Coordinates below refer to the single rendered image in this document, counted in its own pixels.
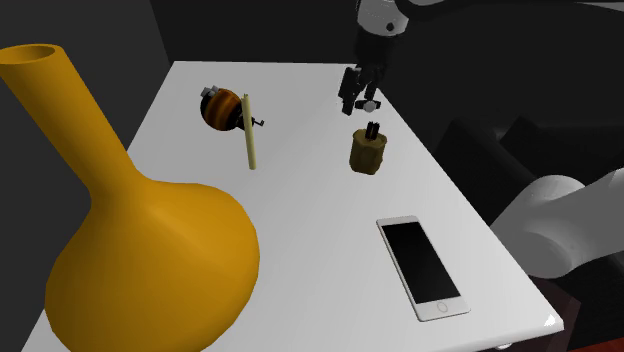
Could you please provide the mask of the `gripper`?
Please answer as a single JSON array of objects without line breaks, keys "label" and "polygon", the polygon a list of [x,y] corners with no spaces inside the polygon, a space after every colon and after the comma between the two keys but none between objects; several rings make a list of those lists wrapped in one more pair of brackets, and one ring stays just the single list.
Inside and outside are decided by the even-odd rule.
[{"label": "gripper", "polygon": [[[383,36],[359,28],[354,44],[357,67],[345,69],[338,97],[342,100],[342,112],[350,116],[354,109],[373,112],[381,102],[374,99],[378,81],[383,78],[399,36]],[[364,90],[362,99],[357,100]]]}]

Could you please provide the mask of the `pale yellow stick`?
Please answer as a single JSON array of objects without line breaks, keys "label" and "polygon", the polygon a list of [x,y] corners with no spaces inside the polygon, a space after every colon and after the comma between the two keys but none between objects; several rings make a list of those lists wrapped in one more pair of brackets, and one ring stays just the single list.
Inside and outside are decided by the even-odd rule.
[{"label": "pale yellow stick", "polygon": [[253,134],[253,121],[252,121],[252,113],[251,113],[251,105],[248,94],[244,94],[241,99],[241,107],[243,112],[243,123],[244,123],[244,131],[245,131],[245,142],[246,142],[246,150],[248,157],[248,165],[250,170],[255,170],[257,167],[256,163],[256,152],[255,152],[255,143],[254,143],[254,134]]}]

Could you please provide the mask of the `white table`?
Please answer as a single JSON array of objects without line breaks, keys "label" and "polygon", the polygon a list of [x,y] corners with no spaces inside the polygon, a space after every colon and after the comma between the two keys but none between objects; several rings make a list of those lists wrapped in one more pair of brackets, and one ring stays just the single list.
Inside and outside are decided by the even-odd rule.
[{"label": "white table", "polygon": [[[478,352],[563,329],[556,310],[399,114],[376,117],[388,144],[374,175],[352,171],[339,64],[177,62],[131,145],[145,177],[220,189],[245,210],[260,263],[235,322],[202,352]],[[245,131],[200,114],[205,87],[249,95]],[[376,221],[414,215],[471,311],[420,322]]]}]

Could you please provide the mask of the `orange black striped bee toy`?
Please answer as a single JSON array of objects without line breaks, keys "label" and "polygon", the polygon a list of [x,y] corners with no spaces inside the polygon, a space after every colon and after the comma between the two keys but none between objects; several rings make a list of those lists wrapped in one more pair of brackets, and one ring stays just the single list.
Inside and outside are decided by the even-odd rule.
[{"label": "orange black striped bee toy", "polygon": [[205,87],[200,93],[200,114],[206,124],[218,131],[245,129],[241,98],[217,86]]}]

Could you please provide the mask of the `white smartphone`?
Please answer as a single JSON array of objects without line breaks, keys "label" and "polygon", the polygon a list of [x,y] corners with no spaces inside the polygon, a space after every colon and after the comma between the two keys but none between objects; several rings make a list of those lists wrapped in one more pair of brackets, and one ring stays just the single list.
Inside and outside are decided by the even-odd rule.
[{"label": "white smartphone", "polygon": [[416,216],[378,219],[376,224],[420,322],[471,311]]}]

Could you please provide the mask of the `large orange vase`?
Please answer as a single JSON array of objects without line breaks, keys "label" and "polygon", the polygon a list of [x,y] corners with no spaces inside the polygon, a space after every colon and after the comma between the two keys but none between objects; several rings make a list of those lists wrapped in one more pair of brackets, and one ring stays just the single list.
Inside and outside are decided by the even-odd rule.
[{"label": "large orange vase", "polygon": [[89,191],[46,283],[69,352],[202,352],[237,319],[259,272],[256,230],[228,193],[145,177],[63,48],[0,50],[0,78]]}]

